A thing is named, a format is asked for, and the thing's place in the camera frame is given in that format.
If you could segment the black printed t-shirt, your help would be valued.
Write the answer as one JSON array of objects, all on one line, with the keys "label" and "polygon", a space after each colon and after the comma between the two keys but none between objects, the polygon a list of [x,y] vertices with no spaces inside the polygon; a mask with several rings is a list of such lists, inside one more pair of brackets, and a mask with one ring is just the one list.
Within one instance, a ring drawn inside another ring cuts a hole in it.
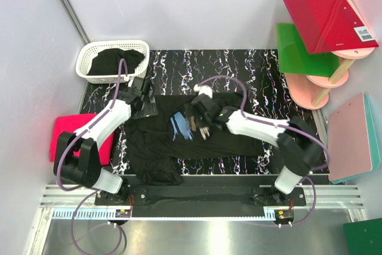
[{"label": "black printed t-shirt", "polygon": [[263,159],[260,140],[210,128],[204,139],[187,127],[184,109],[193,95],[155,96],[155,116],[125,125],[127,159],[145,185],[179,185],[183,175],[255,172]]}]

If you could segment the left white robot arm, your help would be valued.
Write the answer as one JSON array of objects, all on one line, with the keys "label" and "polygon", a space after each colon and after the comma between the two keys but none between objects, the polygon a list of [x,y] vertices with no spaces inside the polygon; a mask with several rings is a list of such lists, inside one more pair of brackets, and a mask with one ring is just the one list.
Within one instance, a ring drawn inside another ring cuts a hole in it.
[{"label": "left white robot arm", "polygon": [[90,122],[70,133],[62,132],[57,139],[54,174],[64,191],[62,181],[76,183],[97,192],[107,193],[112,200],[129,199],[128,181],[105,170],[100,163],[100,148],[124,122],[158,114],[152,83],[135,77],[126,91],[118,91],[107,106]]}]

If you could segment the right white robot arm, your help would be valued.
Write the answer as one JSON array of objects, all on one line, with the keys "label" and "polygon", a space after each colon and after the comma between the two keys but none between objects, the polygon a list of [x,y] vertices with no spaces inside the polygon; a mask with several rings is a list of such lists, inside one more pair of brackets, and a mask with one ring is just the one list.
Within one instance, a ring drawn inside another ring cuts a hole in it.
[{"label": "right white robot arm", "polygon": [[297,184],[318,165],[325,145],[299,117],[290,120],[267,119],[244,111],[240,107],[218,105],[212,88],[194,87],[196,97],[186,108],[188,129],[197,131],[204,140],[211,136],[212,127],[226,133],[261,140],[278,148],[284,166],[272,186],[270,197],[280,202],[289,198]]}]

